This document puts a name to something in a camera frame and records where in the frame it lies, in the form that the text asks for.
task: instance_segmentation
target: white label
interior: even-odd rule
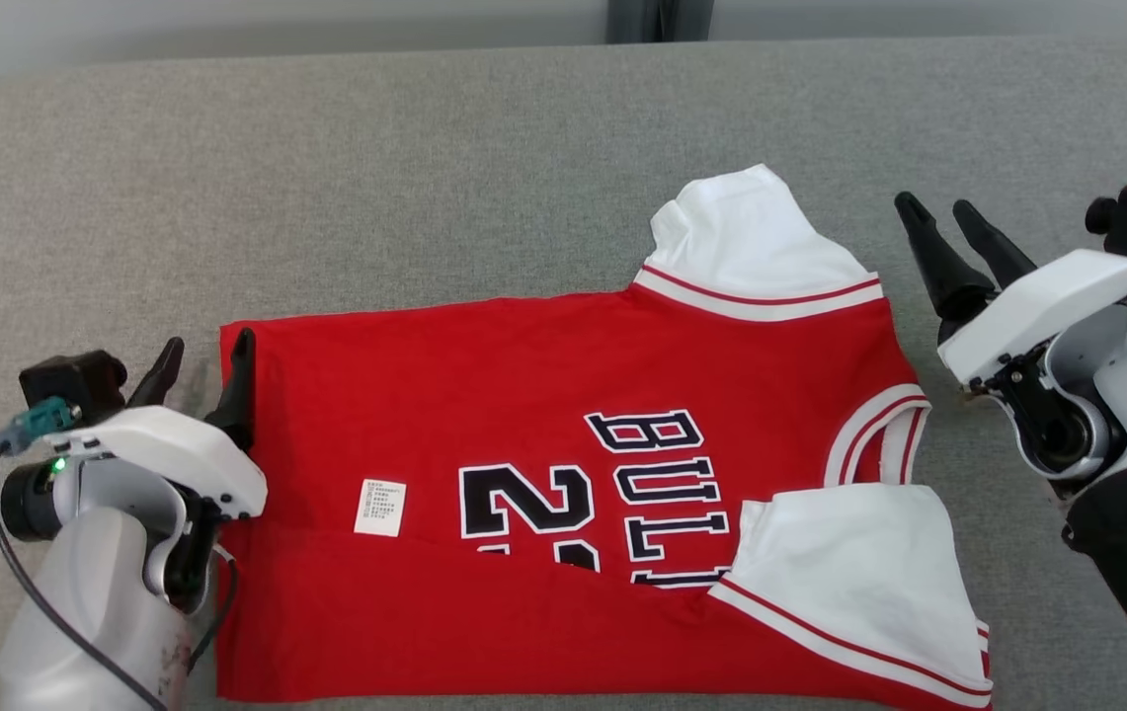
[[[381,480],[361,482],[361,504],[352,531],[396,537],[401,532],[405,510],[405,485]]]

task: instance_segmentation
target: basketball jersey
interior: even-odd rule
[[[256,336],[269,495],[224,531],[221,696],[988,705],[876,275],[764,166],[651,229],[623,292],[223,329]]]

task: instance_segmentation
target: robotic arm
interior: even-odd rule
[[[205,419],[162,406],[183,343],[174,338],[125,401],[126,373],[106,352],[56,356],[23,371],[32,409],[0,433],[0,455],[37,437],[54,456],[6,478],[0,525],[52,540],[2,654],[2,703],[44,708],[178,708],[196,651],[188,625],[206,602],[216,530],[259,516],[265,477],[248,459],[255,341],[243,330],[219,408]],[[230,561],[228,602],[237,571]]]
[[[914,195],[896,206],[941,318],[941,361],[970,396],[1002,406],[1020,456],[1065,516],[1065,543],[1094,561],[1127,613],[1127,188],[1086,216],[1107,234],[1106,252],[1076,249],[1040,268],[957,202],[1001,290],[948,246]]]

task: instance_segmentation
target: white sleeve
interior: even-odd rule
[[[817,234],[788,184],[757,165],[693,180],[651,217],[646,266],[729,295],[769,299],[832,292],[873,275]]]
[[[948,513],[925,486],[745,500],[734,567],[708,594],[862,674],[988,705],[987,626],[962,586]]]

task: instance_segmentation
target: gray fabric surface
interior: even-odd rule
[[[0,80],[0,424],[21,408],[18,371],[54,353],[106,347],[135,376],[178,334],[187,365],[170,403],[204,412],[230,320],[621,288],[651,248],[648,219],[686,180],[756,162],[884,276],[937,406],[916,476],[946,500],[993,625],[996,706],[1127,708],[1127,621],[1059,544],[1002,414],[962,403],[939,365],[891,208],[912,189],[952,225],[948,207],[968,196],[1038,261],[1092,243],[1083,208],[1127,180],[1127,41],[332,55]],[[21,546],[30,566],[41,553]],[[19,602],[0,559],[0,643]],[[208,700],[211,665],[193,685],[190,706],[224,706]]]

